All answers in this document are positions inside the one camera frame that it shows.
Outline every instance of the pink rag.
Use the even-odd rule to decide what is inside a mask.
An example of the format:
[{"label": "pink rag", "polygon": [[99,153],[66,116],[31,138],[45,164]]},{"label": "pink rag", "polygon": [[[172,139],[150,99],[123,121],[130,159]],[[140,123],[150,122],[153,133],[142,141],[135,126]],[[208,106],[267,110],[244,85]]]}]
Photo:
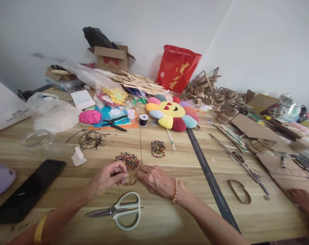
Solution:
[{"label": "pink rag", "polygon": [[97,124],[101,118],[101,113],[97,110],[88,110],[79,114],[79,121],[84,124]]}]

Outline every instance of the scissors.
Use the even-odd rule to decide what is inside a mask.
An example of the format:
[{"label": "scissors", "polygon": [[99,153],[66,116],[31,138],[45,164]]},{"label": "scissors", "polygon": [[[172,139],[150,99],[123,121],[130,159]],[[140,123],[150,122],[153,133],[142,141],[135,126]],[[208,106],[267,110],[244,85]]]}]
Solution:
[{"label": "scissors", "polygon": [[[120,204],[121,201],[129,195],[136,196],[137,202],[121,205]],[[125,215],[131,215],[131,214],[137,214],[136,221],[132,225],[124,226],[119,222],[118,219],[120,217],[125,216]],[[124,231],[130,231],[134,229],[138,225],[138,222],[140,221],[140,218],[141,218],[140,196],[136,192],[128,192],[125,195],[123,195],[121,199],[118,201],[118,203],[114,205],[113,207],[93,211],[85,215],[86,218],[100,218],[100,217],[106,217],[106,216],[112,216],[112,218],[116,221],[118,227]]]},{"label": "scissors", "polygon": [[121,127],[119,127],[119,126],[117,126],[117,125],[115,125],[114,124],[114,122],[115,121],[119,121],[119,120],[121,120],[121,119],[123,119],[123,118],[126,118],[127,116],[125,115],[125,116],[121,116],[121,117],[117,117],[117,118],[114,118],[114,119],[112,119],[112,120],[103,120],[103,121],[105,121],[105,122],[107,122],[106,124],[102,124],[102,126],[110,126],[110,127],[112,127],[112,128],[116,128],[116,129],[119,129],[119,130],[121,130],[121,131],[124,131],[124,132],[126,132],[127,131],[127,129],[123,129],[123,128],[121,128]]}]

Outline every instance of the hand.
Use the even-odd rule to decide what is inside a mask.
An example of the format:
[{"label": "hand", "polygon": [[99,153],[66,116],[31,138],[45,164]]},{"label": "hand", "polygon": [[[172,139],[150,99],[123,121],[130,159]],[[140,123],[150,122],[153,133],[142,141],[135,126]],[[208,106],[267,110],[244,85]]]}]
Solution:
[{"label": "hand", "polygon": [[126,165],[122,161],[115,161],[104,165],[94,178],[84,188],[84,194],[93,200],[97,194],[102,194],[114,184],[123,185],[128,177]]},{"label": "hand", "polygon": [[172,200],[175,195],[175,180],[159,166],[141,165],[136,173],[139,180],[151,194]]},{"label": "hand", "polygon": [[309,215],[309,193],[306,190],[293,189],[290,191],[292,199],[295,203]]}]

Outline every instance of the straw bundle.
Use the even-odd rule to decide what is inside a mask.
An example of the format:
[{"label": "straw bundle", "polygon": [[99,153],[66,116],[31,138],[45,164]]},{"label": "straw bundle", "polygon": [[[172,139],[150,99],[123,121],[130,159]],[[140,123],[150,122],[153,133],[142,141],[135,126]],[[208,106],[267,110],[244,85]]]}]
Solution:
[{"label": "straw bundle", "polygon": [[108,76],[116,83],[121,84],[124,87],[136,88],[140,91],[144,91],[150,95],[156,95],[166,92],[166,90],[155,83],[154,79],[147,78],[145,76],[130,74],[129,72],[120,71],[121,75]]}]

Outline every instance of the black ruler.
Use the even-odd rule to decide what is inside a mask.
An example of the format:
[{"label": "black ruler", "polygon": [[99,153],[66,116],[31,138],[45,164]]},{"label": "black ruler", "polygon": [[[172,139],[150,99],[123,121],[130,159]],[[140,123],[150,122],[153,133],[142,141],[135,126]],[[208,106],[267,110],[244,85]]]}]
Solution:
[{"label": "black ruler", "polygon": [[192,142],[196,156],[199,159],[199,162],[200,162],[200,165],[202,167],[203,173],[206,177],[206,180],[208,181],[208,184],[209,184],[209,187],[212,191],[213,197],[216,200],[216,203],[217,203],[217,206],[219,208],[221,216],[224,218],[224,220],[226,220],[229,224],[231,224],[241,234],[241,231],[236,224],[236,221],[233,217],[233,214],[228,207],[228,204],[227,204],[227,202],[226,202],[226,200],[225,200],[225,198],[224,198],[224,196],[223,196],[223,194],[220,190],[220,187],[219,187],[215,177],[213,176],[213,173],[212,173],[212,171],[211,171],[211,169],[208,165],[208,162],[205,159],[205,156],[204,156],[204,154],[203,154],[203,152],[200,148],[200,145],[199,145],[197,139],[195,138],[195,135],[194,135],[192,129],[187,128],[186,131],[187,131],[189,139]]}]

